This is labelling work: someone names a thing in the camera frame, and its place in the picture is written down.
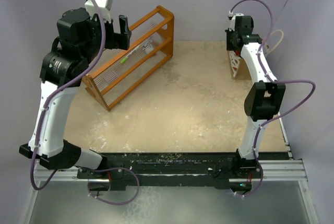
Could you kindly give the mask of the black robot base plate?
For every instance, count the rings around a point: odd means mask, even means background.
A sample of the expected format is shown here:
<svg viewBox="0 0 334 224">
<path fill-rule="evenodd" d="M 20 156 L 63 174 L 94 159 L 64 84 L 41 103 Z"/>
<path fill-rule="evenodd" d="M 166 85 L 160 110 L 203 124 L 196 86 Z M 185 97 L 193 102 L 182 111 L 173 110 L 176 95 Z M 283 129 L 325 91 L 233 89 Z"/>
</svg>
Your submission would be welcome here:
<svg viewBox="0 0 334 224">
<path fill-rule="evenodd" d="M 181 186 L 251 188 L 261 178 L 255 160 L 244 161 L 235 152 L 105 152 L 99 172 L 80 169 L 78 178 L 106 180 L 113 191 L 127 186 Z"/>
</svg>

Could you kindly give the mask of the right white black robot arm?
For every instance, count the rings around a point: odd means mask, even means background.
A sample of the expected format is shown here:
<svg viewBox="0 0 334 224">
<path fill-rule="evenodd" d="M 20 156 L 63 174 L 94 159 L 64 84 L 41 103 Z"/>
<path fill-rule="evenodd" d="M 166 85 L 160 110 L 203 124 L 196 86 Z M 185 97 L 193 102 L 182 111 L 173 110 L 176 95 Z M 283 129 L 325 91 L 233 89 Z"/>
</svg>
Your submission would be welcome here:
<svg viewBox="0 0 334 224">
<path fill-rule="evenodd" d="M 238 178 L 250 173 L 257 166 L 259 145 L 266 121 L 279 113 L 286 85 L 276 84 L 263 50 L 262 39 L 253 34 L 254 21 L 241 13 L 229 14 L 230 26 L 226 29 L 226 49 L 230 56 L 240 57 L 249 71 L 252 87 L 244 101 L 247 115 L 246 131 L 236 151 L 232 172 Z"/>
</svg>

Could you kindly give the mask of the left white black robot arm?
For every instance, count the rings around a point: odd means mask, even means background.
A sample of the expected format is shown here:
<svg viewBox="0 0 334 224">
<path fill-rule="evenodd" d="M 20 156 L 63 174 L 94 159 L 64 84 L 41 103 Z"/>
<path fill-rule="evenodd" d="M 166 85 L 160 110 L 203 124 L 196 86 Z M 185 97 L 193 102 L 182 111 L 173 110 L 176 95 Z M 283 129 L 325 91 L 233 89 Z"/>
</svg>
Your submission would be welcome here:
<svg viewBox="0 0 334 224">
<path fill-rule="evenodd" d="M 91 62 L 104 49 L 128 50 L 132 35 L 127 17 L 119 16 L 120 33 L 112 22 L 100 24 L 84 8 L 63 13 L 57 21 L 58 37 L 42 62 L 41 101 L 38 119 L 31 140 L 19 147 L 19 153 L 49 170 L 73 166 L 89 168 L 95 178 L 107 173 L 106 157 L 84 150 L 63 139 L 69 108 Z"/>
</svg>

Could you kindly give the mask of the watermelon print canvas bag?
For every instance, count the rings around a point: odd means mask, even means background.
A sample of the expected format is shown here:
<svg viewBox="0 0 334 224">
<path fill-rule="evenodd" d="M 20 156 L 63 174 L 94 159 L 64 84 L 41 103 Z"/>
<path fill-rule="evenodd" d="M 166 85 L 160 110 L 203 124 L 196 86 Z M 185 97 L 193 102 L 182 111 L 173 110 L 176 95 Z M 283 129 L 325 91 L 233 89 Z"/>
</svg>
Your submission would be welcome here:
<svg viewBox="0 0 334 224">
<path fill-rule="evenodd" d="M 234 51 L 227 51 L 231 78 L 236 80 L 251 80 L 251 75 L 243 58 L 237 56 Z"/>
</svg>

